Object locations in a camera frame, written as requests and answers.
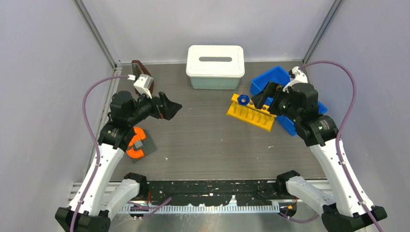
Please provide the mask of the white plastic bin lid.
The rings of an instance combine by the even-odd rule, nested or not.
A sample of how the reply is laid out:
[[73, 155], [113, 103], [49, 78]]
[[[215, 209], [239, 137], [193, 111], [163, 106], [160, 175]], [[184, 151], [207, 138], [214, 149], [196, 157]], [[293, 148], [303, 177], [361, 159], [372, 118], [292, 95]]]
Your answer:
[[245, 74], [244, 50], [238, 45], [192, 45], [188, 49], [186, 74], [241, 78]]

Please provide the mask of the mint green plastic bin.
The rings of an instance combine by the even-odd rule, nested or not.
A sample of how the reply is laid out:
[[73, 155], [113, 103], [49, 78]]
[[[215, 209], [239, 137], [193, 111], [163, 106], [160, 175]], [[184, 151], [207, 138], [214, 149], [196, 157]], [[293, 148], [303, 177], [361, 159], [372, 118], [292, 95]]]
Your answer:
[[190, 77], [194, 89], [235, 90], [241, 78], [228, 77]]

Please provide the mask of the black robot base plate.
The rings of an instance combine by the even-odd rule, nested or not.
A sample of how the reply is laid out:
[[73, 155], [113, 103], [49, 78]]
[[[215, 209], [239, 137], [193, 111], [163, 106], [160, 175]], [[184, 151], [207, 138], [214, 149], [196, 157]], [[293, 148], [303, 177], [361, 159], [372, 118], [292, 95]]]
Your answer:
[[278, 213], [292, 217], [300, 200], [274, 180], [149, 181], [125, 212], [149, 214]]

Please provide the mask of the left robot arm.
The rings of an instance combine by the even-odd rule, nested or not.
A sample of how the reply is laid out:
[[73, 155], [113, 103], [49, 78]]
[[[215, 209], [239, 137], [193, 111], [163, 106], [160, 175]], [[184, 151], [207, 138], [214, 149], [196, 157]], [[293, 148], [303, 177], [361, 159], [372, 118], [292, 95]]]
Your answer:
[[143, 200], [148, 194], [144, 175], [129, 173], [109, 195], [105, 190], [113, 171], [125, 153], [132, 153], [136, 142], [134, 127], [151, 116], [171, 120], [182, 105], [167, 98], [164, 92], [149, 97], [142, 94], [134, 99], [128, 91], [112, 96], [109, 120], [94, 139], [94, 164], [75, 197], [67, 207], [57, 209], [55, 219], [66, 232], [107, 232], [111, 221], [132, 198]]

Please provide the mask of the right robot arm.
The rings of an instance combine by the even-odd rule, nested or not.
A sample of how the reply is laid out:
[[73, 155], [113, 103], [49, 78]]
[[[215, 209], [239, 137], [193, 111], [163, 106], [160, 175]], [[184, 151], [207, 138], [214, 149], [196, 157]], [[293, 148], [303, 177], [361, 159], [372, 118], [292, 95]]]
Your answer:
[[289, 171], [277, 177], [278, 196], [301, 199], [321, 217], [329, 232], [354, 232], [387, 218], [385, 209], [374, 205], [361, 188], [345, 155], [337, 125], [319, 112], [314, 86], [297, 83], [285, 87], [269, 82], [251, 101], [261, 109], [267, 98], [272, 98], [267, 108], [270, 114], [294, 122], [297, 135], [318, 160], [332, 190], [332, 194], [326, 194], [299, 173]]

